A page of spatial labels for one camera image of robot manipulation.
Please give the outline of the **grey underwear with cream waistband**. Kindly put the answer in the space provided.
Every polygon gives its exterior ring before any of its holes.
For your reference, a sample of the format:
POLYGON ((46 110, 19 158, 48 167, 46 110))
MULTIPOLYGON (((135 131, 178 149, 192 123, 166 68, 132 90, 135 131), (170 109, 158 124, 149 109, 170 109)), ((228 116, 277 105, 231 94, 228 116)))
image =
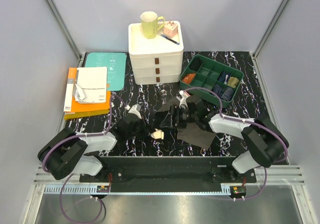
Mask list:
MULTIPOLYGON (((159 113, 155 114, 155 126, 158 126, 159 113)), ((195 124, 188 124, 186 129, 175 129, 177 131, 177 139, 187 142, 191 145, 195 145, 197 147, 208 150, 212 144, 212 141, 216 137, 216 134, 211 131, 203 131, 195 124)))

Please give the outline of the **black underwear with cream waistband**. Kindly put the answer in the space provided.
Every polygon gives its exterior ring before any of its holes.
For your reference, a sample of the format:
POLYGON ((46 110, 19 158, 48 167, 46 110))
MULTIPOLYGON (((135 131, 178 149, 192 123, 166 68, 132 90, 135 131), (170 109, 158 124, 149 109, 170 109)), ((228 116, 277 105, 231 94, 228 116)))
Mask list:
POLYGON ((162 130, 154 129, 147 124, 139 128, 137 137, 138 138, 151 137, 152 139, 155 139, 155 140, 164 140, 164 135, 165 134, 162 130))

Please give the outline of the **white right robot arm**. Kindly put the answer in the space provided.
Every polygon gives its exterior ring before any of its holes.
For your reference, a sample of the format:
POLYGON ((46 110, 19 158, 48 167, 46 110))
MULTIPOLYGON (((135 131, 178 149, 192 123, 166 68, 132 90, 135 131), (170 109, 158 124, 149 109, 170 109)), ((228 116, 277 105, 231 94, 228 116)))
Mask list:
POLYGON ((288 141, 269 118, 243 119, 211 111, 199 96, 185 91, 165 103, 155 114, 155 120, 159 128, 177 129, 179 139, 185 137, 188 143, 200 147, 217 133, 244 140, 247 151, 238 155, 227 169, 227 176, 233 182, 244 178, 248 170, 268 168, 288 154, 288 141))

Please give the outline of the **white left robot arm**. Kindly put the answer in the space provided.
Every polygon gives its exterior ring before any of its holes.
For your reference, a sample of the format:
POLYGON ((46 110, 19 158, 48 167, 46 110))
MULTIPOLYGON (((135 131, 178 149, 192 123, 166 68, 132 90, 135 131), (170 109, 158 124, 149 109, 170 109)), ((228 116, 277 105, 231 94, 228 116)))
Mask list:
POLYGON ((43 171, 61 180, 70 174, 87 174, 98 182, 104 181, 108 170, 91 152, 111 151, 118 142, 132 138, 162 138, 158 129, 152 128, 140 113, 141 106, 128 106, 128 113, 112 127, 98 133, 76 133, 66 127, 37 154, 43 171))

